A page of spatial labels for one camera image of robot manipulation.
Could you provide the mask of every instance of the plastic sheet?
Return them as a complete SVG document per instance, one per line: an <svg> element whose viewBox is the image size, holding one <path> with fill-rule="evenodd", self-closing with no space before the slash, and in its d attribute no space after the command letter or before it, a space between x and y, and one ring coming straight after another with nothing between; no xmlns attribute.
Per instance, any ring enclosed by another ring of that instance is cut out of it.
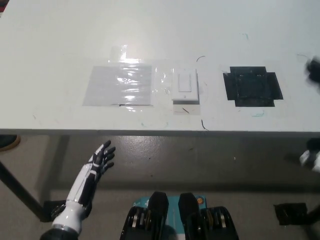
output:
<svg viewBox="0 0 320 240"><path fill-rule="evenodd" d="M151 105L151 92L151 65L110 62L93 68L83 105Z"/></svg>

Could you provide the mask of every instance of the light switch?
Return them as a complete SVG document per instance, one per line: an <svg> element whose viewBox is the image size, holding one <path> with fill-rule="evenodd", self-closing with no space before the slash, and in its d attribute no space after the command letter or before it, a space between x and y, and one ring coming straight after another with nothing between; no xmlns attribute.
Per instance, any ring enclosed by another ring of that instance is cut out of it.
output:
<svg viewBox="0 0 320 240"><path fill-rule="evenodd" d="M172 79L172 100L179 104L199 101L198 78L195 69L174 69Z"/></svg>
<svg viewBox="0 0 320 240"><path fill-rule="evenodd" d="M178 91L191 92L191 74L189 72L178 73Z"/></svg>

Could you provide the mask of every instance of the white robotic forearm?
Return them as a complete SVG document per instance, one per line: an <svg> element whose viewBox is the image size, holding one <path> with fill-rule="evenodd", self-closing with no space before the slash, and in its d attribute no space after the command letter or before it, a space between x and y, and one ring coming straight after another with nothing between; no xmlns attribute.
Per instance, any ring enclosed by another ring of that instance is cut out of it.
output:
<svg viewBox="0 0 320 240"><path fill-rule="evenodd" d="M114 165L110 160L115 156L113 152L116 148L106 150L110 144L110 141L102 144L82 167L68 194L65 209L52 223L54 229L71 232L77 236L81 233L82 221L91 211L97 183L106 170Z"/></svg>

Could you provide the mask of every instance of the black square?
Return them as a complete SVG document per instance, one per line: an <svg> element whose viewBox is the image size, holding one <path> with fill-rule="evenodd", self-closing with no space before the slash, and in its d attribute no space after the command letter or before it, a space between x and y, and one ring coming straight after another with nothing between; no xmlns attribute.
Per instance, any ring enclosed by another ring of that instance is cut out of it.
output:
<svg viewBox="0 0 320 240"><path fill-rule="evenodd" d="M276 74L265 67L230 67L223 79L236 107L274 107L274 100L283 99Z"/></svg>

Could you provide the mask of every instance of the black object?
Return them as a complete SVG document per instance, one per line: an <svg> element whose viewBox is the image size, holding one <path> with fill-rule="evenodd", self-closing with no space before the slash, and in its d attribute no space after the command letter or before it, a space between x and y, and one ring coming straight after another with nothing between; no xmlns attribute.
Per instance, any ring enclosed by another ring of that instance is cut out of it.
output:
<svg viewBox="0 0 320 240"><path fill-rule="evenodd" d="M64 205L66 201L46 201L43 207L37 200L21 185L21 183L0 162L0 180L36 215L41 222L47 223L54 219L52 212L58 206Z"/></svg>
<svg viewBox="0 0 320 240"><path fill-rule="evenodd" d="M133 206L124 223L120 240L160 240L169 201L164 192L154 192L148 207Z"/></svg>
<svg viewBox="0 0 320 240"><path fill-rule="evenodd" d="M224 206L201 209L206 240L239 240L234 222Z"/></svg>
<svg viewBox="0 0 320 240"><path fill-rule="evenodd" d="M236 107L274 107L274 100L284 99L276 74L264 66L231 66L223 79L227 99Z"/></svg>
<svg viewBox="0 0 320 240"><path fill-rule="evenodd" d="M182 193L178 206L186 240L239 240L231 215L225 207L199 210L192 193Z"/></svg>
<svg viewBox="0 0 320 240"><path fill-rule="evenodd" d="M52 228L46 231L40 240L78 240L76 232L69 232L62 229Z"/></svg>
<svg viewBox="0 0 320 240"><path fill-rule="evenodd" d="M320 84L320 62L316 58L307 63L306 70L309 72L309 79Z"/></svg>
<svg viewBox="0 0 320 240"><path fill-rule="evenodd" d="M205 240L203 223L200 216L199 204L191 193L180 194L179 212L184 228L185 240Z"/></svg>
<svg viewBox="0 0 320 240"><path fill-rule="evenodd" d="M274 205L274 210L280 225L304 225L308 223L308 209L305 203Z"/></svg>

